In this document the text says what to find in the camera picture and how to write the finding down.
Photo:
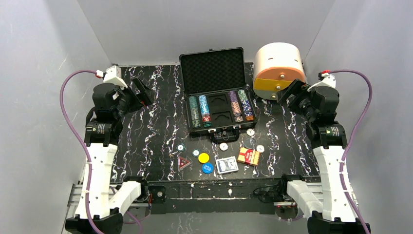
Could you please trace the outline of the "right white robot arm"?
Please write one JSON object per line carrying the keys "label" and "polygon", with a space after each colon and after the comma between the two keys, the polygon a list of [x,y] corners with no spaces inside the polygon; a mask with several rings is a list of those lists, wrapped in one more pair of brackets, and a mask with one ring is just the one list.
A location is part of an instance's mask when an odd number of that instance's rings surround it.
{"label": "right white robot arm", "polygon": [[322,200],[300,175],[283,175],[284,193],[307,219],[310,234],[369,234],[352,195],[344,154],[349,149],[345,130],[335,117],[339,93],[322,84],[310,86],[297,79],[277,94],[279,103],[289,102],[291,112],[305,117],[306,134],[319,167]]}

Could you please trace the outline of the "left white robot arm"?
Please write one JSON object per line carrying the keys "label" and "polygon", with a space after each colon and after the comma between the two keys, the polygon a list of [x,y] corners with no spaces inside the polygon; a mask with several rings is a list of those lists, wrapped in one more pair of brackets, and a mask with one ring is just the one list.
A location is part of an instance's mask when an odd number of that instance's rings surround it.
{"label": "left white robot arm", "polygon": [[119,234],[129,207],[149,198],[148,184],[141,176],[126,177],[117,192],[110,194],[122,118],[154,101],[152,89],[138,78],[132,82],[139,93],[123,81],[105,81],[94,87],[94,107],[87,115],[85,136],[81,140],[87,150],[82,192],[74,216],[65,221],[66,231],[72,234]]}

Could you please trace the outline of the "blue round blind button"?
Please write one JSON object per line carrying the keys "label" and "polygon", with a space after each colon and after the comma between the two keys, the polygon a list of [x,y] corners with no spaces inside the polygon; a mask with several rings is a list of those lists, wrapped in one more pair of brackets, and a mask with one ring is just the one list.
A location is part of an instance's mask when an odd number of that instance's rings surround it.
{"label": "blue round blind button", "polygon": [[202,172],[204,174],[210,174],[214,171],[214,166],[210,162],[206,162],[202,165]]}

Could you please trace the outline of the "blue playing card deck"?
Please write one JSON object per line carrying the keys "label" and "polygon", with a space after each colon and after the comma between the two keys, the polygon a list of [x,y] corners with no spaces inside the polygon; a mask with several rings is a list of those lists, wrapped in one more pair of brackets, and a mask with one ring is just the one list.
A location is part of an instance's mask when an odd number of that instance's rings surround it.
{"label": "blue playing card deck", "polygon": [[237,160],[234,156],[221,158],[216,160],[218,174],[227,174],[237,172],[239,170]]}

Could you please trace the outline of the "red playing card deck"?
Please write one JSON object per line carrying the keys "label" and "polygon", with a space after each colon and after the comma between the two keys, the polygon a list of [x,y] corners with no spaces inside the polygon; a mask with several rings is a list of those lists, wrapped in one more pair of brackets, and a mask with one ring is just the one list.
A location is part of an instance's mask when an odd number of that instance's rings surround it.
{"label": "red playing card deck", "polygon": [[251,166],[257,166],[259,164],[259,159],[260,159],[260,152],[253,150],[253,149],[242,147],[239,150],[237,162],[251,165]]}

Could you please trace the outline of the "clear round button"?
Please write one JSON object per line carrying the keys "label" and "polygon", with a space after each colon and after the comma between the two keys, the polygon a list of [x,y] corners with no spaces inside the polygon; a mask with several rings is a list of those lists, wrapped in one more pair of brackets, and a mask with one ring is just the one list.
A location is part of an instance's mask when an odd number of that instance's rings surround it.
{"label": "clear round button", "polygon": [[245,148],[248,149],[255,149],[256,147],[256,140],[252,137],[247,137],[246,139],[243,140],[243,144]]}

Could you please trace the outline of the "yellow round dealer button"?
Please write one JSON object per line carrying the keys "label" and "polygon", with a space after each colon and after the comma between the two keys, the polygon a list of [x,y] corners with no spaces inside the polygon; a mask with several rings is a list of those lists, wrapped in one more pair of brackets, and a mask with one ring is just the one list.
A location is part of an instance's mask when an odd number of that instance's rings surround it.
{"label": "yellow round dealer button", "polygon": [[198,156],[198,161],[202,164],[209,162],[209,154],[207,153],[200,153]]}

